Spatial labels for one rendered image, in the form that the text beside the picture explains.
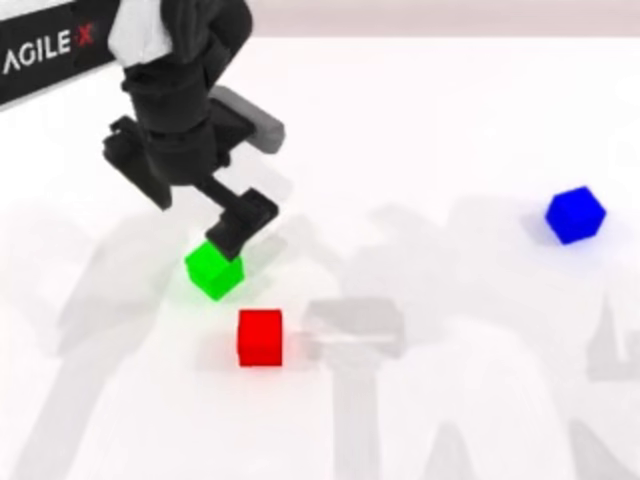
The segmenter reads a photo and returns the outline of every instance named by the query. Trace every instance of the blue cube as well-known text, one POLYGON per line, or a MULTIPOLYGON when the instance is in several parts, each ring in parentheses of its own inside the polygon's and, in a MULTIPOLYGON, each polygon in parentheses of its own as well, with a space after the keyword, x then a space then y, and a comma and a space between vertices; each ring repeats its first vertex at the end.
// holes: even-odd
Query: blue cube
POLYGON ((546 219, 563 245, 594 237, 606 210, 587 187, 553 197, 546 219))

